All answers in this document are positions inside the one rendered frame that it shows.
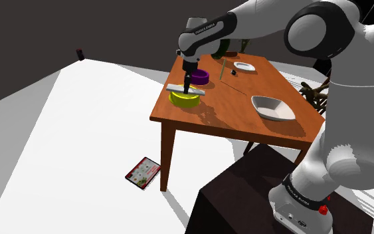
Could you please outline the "grey bar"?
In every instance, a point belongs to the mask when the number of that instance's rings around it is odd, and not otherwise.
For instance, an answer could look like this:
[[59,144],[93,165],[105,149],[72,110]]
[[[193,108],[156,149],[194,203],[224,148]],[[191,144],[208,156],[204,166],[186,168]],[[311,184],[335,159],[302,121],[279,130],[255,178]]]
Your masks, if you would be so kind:
[[181,84],[181,85],[168,84],[166,86],[166,91],[177,92],[177,93],[181,93],[181,94],[199,95],[199,96],[204,96],[205,95],[204,90],[200,90],[200,89],[194,88],[192,86],[190,86],[188,89],[186,89],[183,84]]

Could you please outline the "purple round bowl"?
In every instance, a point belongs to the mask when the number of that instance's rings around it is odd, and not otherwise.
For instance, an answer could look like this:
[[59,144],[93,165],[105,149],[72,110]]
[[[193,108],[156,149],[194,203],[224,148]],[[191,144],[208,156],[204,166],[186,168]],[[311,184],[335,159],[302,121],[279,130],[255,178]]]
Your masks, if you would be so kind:
[[209,73],[202,69],[194,70],[191,73],[191,84],[206,85],[209,83]]

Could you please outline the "small white dish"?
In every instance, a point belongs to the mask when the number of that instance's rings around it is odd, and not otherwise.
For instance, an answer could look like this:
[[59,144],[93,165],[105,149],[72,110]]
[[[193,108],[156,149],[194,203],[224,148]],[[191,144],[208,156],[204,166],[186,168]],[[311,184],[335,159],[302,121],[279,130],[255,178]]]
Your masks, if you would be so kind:
[[255,71],[255,67],[245,62],[234,62],[234,66],[239,70]]

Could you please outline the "brown wooden table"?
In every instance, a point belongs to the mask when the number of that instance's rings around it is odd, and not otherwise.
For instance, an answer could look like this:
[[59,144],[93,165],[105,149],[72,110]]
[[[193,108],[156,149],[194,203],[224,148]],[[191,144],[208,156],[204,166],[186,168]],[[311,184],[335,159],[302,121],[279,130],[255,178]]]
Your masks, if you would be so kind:
[[[245,62],[255,71],[239,70],[234,62]],[[205,95],[193,108],[178,108],[162,90],[149,119],[161,122],[160,190],[166,191],[176,130],[207,134],[298,149],[296,163],[306,155],[324,118],[264,57],[239,54],[228,58],[219,80],[223,61],[203,55],[199,68],[210,74]],[[296,115],[288,122],[261,118],[251,102],[252,96],[267,96],[284,101]]]

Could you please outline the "large white angular bowl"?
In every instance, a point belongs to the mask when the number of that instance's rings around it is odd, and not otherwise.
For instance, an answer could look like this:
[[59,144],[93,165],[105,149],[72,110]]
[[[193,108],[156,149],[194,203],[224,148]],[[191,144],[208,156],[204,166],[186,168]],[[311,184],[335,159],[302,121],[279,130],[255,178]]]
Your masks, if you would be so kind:
[[260,117],[274,121],[295,120],[293,110],[282,100],[267,96],[252,96],[252,105]]

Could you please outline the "dark robot stand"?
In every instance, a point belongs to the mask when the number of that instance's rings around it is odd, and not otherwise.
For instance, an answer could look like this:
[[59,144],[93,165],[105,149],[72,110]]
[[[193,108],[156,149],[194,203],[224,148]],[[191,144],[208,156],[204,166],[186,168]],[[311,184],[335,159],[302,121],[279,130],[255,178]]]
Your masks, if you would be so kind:
[[295,164],[266,144],[259,144],[199,190],[185,234],[293,234],[312,224],[286,209],[275,218],[268,192]]

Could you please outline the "green thin stick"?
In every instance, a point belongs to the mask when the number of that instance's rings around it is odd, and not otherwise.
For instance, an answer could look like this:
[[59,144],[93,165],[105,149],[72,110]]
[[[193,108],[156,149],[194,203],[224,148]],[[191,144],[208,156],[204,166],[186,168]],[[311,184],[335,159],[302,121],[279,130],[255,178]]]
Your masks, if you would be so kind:
[[223,60],[223,65],[222,65],[222,69],[221,69],[220,76],[219,76],[219,80],[221,80],[222,77],[223,77],[223,73],[224,73],[224,70],[225,70],[225,65],[226,65],[226,63],[227,63],[227,59],[224,58],[224,60]]

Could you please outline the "red-framed tablet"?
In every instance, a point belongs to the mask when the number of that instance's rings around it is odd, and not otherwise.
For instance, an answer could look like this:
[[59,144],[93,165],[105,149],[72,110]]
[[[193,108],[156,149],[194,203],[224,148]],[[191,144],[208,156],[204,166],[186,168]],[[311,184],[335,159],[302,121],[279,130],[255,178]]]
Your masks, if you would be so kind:
[[136,187],[144,190],[155,176],[160,172],[161,166],[149,159],[144,157],[128,174],[125,179]]

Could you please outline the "yellow round bowl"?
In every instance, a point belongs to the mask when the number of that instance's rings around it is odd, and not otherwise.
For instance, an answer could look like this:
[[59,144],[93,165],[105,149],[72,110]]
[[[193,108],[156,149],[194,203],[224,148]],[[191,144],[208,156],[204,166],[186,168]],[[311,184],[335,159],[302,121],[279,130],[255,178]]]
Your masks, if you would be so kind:
[[174,104],[175,106],[181,107],[181,108],[192,108],[195,106],[198,106],[200,104],[200,95],[192,94],[192,89],[197,89],[194,86],[190,86],[189,93],[184,94],[183,93],[183,85],[182,84],[168,84],[167,90],[169,88],[175,88],[180,87],[181,92],[170,92],[169,93],[169,101]]

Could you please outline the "brown wooden chair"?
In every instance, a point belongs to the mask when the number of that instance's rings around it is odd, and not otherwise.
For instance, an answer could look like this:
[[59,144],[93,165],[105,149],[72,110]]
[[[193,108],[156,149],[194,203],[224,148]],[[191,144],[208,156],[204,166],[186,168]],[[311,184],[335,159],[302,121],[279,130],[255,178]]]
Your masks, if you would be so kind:
[[301,82],[302,88],[299,92],[302,96],[305,96],[306,101],[315,108],[319,114],[323,114],[326,111],[326,104],[327,104],[327,94],[322,94],[322,90],[329,88],[329,80],[330,77],[326,79],[326,81],[317,88],[310,87],[306,82]]

